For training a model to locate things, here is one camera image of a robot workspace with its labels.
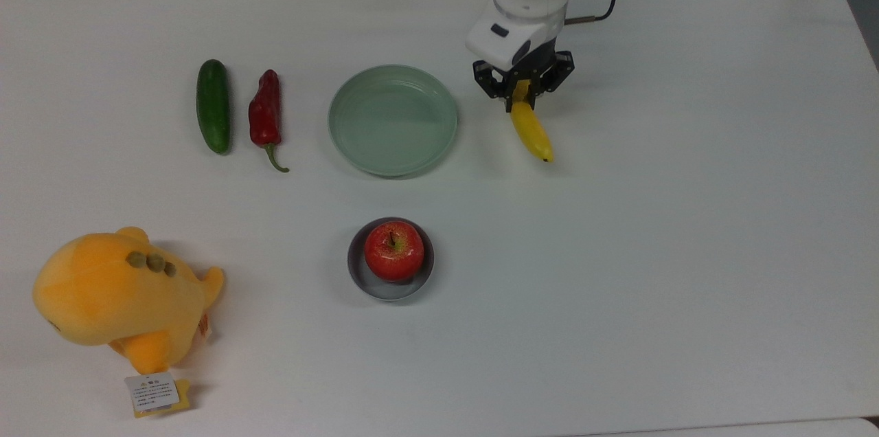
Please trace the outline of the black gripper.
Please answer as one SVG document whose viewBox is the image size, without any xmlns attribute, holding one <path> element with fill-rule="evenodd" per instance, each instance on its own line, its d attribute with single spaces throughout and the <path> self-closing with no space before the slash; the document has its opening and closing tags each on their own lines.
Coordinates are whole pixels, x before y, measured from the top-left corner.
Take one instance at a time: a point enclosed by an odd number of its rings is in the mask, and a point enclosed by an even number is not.
<svg viewBox="0 0 879 437">
<path fill-rule="evenodd" d="M 536 108 L 536 100 L 543 93 L 556 91 L 575 69 L 573 55 L 569 51 L 558 51 L 556 39 L 528 52 L 511 69 L 503 70 L 484 60 L 472 64 L 475 82 L 492 99 L 505 100 L 505 112 L 511 113 L 517 102 L 518 84 L 527 80 L 528 103 L 530 109 Z"/>
</svg>

